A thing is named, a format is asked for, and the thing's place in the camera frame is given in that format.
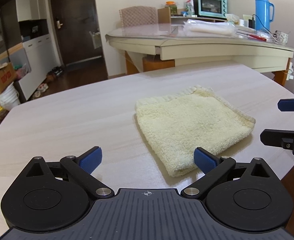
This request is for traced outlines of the cream yellow towel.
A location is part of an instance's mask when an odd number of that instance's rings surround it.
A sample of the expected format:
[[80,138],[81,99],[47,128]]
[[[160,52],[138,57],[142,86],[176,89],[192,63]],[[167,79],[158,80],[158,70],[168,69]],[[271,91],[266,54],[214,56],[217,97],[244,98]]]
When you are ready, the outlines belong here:
[[176,94],[140,99],[135,111],[142,134],[171,177],[196,169],[197,147],[219,155],[248,137],[256,123],[199,85]]

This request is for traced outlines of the blue thermos flask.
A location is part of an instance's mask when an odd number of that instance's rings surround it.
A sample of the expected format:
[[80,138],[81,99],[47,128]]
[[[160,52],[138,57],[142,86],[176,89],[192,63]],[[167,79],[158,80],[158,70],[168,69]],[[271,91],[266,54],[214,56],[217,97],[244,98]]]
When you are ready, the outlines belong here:
[[270,24],[274,21],[274,5],[269,0],[255,0],[255,29],[270,30]]

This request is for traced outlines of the shoes on floor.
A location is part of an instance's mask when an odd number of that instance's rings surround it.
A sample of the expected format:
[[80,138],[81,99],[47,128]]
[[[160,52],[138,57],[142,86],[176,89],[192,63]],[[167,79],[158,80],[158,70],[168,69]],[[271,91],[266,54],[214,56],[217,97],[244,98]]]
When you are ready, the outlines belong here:
[[46,79],[41,83],[37,90],[32,95],[32,99],[38,99],[49,89],[49,83],[55,81],[63,73],[62,67],[54,67],[50,72],[47,73]]

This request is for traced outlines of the white plastic buckets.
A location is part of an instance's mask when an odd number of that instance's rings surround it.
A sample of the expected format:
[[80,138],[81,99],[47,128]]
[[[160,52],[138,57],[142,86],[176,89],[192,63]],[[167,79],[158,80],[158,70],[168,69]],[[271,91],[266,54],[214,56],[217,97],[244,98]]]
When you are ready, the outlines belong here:
[[0,105],[7,111],[11,111],[14,107],[19,106],[20,104],[19,93],[12,82],[8,85],[5,91],[0,94]]

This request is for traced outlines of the cardboard box with hat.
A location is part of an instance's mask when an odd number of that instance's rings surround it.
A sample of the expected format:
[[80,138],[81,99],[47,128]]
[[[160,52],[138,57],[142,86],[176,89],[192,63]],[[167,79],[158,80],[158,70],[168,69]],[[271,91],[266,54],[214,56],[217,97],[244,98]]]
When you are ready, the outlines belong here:
[[5,91],[5,89],[14,82],[17,78],[17,74],[12,66],[12,63],[7,63],[8,65],[0,70],[0,94]]

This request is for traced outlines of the plastic bag of white cloth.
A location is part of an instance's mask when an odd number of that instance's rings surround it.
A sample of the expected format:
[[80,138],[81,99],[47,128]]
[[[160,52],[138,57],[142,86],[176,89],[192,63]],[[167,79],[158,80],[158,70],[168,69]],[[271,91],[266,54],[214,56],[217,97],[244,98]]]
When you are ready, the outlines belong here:
[[225,36],[233,36],[238,28],[230,22],[211,23],[201,20],[189,19],[184,22],[184,31],[194,33],[208,33]]

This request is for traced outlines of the cream dining table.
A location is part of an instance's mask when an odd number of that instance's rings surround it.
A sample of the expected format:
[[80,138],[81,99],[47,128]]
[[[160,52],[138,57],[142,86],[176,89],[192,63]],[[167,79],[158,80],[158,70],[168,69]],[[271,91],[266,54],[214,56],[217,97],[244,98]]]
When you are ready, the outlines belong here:
[[247,33],[234,36],[188,33],[170,24],[119,28],[106,34],[108,44],[125,53],[127,74],[195,63],[235,61],[259,73],[272,72],[285,85],[294,49],[259,41]]

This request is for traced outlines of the teal toaster oven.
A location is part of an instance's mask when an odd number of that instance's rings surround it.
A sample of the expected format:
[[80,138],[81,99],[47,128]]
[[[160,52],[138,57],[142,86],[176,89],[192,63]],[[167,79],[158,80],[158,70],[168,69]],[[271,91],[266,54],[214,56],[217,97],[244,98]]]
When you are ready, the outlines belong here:
[[228,0],[193,0],[194,11],[200,17],[226,18]]

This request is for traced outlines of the grey white cabinet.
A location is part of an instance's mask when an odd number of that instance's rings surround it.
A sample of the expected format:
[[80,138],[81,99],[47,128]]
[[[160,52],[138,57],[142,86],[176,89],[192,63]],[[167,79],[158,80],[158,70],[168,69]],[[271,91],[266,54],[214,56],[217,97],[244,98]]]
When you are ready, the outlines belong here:
[[46,0],[0,0],[0,29],[4,40],[0,63],[18,67],[15,87],[28,101],[48,74],[59,67],[48,29]]

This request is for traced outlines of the orange lid jar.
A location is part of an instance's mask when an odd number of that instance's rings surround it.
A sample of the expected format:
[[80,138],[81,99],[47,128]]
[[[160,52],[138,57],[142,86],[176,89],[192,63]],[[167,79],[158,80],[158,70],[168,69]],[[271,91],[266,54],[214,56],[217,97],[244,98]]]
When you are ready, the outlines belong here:
[[174,2],[174,1],[166,1],[165,6],[170,8],[171,15],[177,15],[176,2]]

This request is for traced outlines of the quilted brown chair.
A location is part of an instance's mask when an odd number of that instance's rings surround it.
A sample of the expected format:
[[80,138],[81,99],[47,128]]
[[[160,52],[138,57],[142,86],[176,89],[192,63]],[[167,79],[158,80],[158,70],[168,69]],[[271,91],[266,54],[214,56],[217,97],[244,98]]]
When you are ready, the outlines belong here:
[[119,15],[124,28],[158,23],[158,12],[155,7],[128,7],[121,9]]

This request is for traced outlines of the dark brown door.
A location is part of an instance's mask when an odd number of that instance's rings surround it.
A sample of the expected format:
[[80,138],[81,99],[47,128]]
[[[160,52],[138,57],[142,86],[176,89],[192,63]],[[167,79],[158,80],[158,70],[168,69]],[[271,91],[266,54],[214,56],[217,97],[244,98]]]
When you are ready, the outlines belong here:
[[92,35],[99,30],[95,0],[50,0],[60,54],[65,65],[102,56]]

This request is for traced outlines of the red handled screwdriver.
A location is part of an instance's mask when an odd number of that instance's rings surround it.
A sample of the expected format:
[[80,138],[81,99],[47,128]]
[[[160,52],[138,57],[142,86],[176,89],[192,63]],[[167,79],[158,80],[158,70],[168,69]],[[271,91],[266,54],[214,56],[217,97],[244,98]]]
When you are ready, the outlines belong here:
[[267,41],[266,38],[258,36],[258,35],[254,35],[254,34],[239,33],[239,35],[250,37],[250,38],[253,38],[253,39],[259,40],[259,41],[264,41],[264,42]]

